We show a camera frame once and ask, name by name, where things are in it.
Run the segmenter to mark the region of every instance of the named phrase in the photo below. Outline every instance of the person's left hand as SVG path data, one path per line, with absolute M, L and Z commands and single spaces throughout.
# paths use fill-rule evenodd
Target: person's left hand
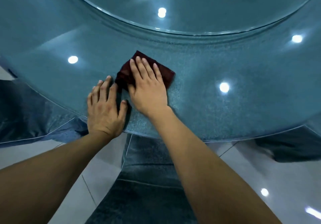
M 127 102 L 120 104 L 119 113 L 116 106 L 117 84 L 108 88 L 111 76 L 105 81 L 100 80 L 87 97 L 88 105 L 88 131 L 92 133 L 105 133 L 109 139 L 118 137 L 124 128 L 127 112 Z

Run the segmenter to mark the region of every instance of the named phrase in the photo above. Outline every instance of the person's right hand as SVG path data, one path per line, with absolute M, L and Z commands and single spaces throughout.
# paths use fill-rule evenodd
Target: person's right hand
M 155 63 L 154 71 L 145 58 L 136 57 L 136 63 L 137 66 L 133 59 L 130 60 L 130 68 L 136 82 L 136 88 L 128 85 L 130 98 L 139 112 L 151 118 L 168 108 L 166 88 Z

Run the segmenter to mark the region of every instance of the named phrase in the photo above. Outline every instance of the person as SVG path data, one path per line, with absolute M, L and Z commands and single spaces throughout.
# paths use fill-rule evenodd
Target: person
M 162 137 L 199 223 L 281 223 L 251 187 L 188 129 L 168 106 L 156 64 L 130 61 L 136 109 Z M 50 221 L 89 161 L 125 124 L 126 101 L 116 105 L 117 85 L 99 81 L 87 98 L 89 134 L 0 170 L 0 223 Z

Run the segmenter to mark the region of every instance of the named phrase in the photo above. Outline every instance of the maroon cleaning cloth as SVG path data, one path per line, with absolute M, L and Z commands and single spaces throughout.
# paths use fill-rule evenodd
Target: maroon cleaning cloth
M 153 69 L 153 64 L 157 64 L 159 71 L 163 77 L 163 82 L 165 84 L 166 89 L 168 89 L 174 79 L 175 73 L 170 70 L 169 68 L 165 67 L 164 65 L 158 63 L 156 60 L 146 56 L 145 54 L 136 51 L 136 53 L 133 55 L 132 59 L 136 61 L 136 57 L 140 58 L 146 58 L 147 62 L 149 63 L 149 66 Z M 120 71 L 117 73 L 117 77 L 115 79 L 115 83 L 118 84 L 119 88 L 123 88 L 128 91 L 127 84 L 135 85 L 135 79 L 133 77 L 133 73 L 130 69 L 130 64 L 128 60 L 120 69 Z

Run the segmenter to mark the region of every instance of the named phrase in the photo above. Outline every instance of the glass tabletop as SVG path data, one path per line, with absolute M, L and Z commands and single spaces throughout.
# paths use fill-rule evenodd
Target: glass tabletop
M 138 27 L 185 35 L 249 31 L 297 11 L 308 0 L 85 0 Z

